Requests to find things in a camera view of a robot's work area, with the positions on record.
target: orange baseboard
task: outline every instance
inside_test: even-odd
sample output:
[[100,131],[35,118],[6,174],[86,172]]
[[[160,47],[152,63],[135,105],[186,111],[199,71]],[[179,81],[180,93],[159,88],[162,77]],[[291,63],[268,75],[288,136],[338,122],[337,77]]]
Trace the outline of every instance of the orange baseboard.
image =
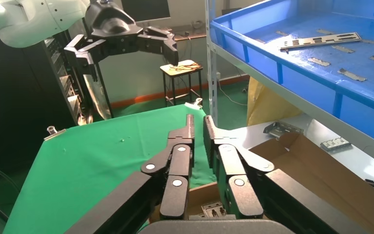
[[[233,83],[237,83],[237,82],[245,81],[245,80],[249,80],[249,79],[250,79],[249,75],[244,75],[244,76],[237,77],[237,78],[222,80],[222,81],[220,81],[220,84],[221,85],[228,85],[228,84],[233,84]],[[200,87],[198,85],[192,86],[191,88],[196,92],[200,89]],[[203,88],[203,90],[208,89],[208,83],[203,84],[202,88]],[[187,91],[188,91],[188,88],[176,89],[175,93],[176,93],[176,95],[181,95],[181,94],[185,94]],[[167,92],[167,96],[171,97],[172,96],[172,91]],[[151,100],[160,99],[160,98],[164,98],[164,92],[157,93],[157,94],[143,95],[143,96],[139,96],[139,97],[136,97],[136,98],[127,99],[127,100],[123,100],[123,101],[116,101],[116,102],[111,103],[111,107],[113,109],[115,109],[115,108],[119,108],[119,107],[123,107],[123,106],[130,106],[130,105],[133,105],[133,104],[136,104],[136,103],[151,101]]]

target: blue shelf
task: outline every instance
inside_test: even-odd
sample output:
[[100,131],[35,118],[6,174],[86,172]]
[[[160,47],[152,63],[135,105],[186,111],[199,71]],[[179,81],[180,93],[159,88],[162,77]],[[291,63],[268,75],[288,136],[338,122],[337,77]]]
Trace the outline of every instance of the blue shelf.
[[[277,84],[374,138],[374,44],[343,43],[279,51],[285,40],[357,32],[374,41],[374,0],[270,0],[215,19],[212,41]],[[288,36],[276,33],[284,32]],[[331,63],[320,66],[317,58]],[[345,69],[366,78],[352,80]]]

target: black stool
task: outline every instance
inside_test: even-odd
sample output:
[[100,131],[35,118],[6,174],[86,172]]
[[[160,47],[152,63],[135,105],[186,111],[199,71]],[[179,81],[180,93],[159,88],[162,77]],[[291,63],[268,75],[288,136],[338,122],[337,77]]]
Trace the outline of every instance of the black stool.
[[[164,99],[166,102],[166,107],[167,107],[167,101],[170,102],[172,105],[176,105],[176,102],[175,102],[176,99],[185,97],[187,95],[190,95],[190,102],[193,102],[193,94],[195,94],[199,98],[202,97],[203,95],[203,90],[202,90],[202,85],[201,85],[201,71],[203,69],[202,66],[198,65],[197,63],[191,60],[185,60],[185,61],[179,62],[177,67],[174,67],[173,65],[169,64],[169,65],[161,66],[160,69],[163,72]],[[199,73],[200,95],[198,95],[198,93],[196,93],[191,88],[191,74],[196,73],[196,72]],[[167,97],[166,75],[171,78],[171,86],[172,86],[172,92],[173,92],[172,98]],[[175,96],[174,78],[180,77],[183,75],[188,75],[189,92],[186,94]]]

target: open cardboard box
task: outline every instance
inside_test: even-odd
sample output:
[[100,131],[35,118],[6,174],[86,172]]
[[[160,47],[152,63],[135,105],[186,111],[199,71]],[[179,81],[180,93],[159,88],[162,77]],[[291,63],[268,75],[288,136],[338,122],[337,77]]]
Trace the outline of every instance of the open cardboard box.
[[[287,133],[279,140],[268,140],[250,151],[271,161],[275,169],[281,169],[374,234],[374,188],[308,138]],[[203,212],[201,205],[220,200],[216,183],[192,189],[188,196],[188,215],[198,215]],[[158,219],[159,208],[150,221]]]

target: green table cover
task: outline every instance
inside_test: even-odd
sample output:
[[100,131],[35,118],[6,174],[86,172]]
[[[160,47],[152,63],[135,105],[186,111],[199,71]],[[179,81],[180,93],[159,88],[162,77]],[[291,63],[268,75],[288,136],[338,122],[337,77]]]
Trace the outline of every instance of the green table cover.
[[42,144],[4,234],[61,234],[166,146],[194,114],[190,187],[215,181],[203,145],[202,110],[184,105],[73,127]]

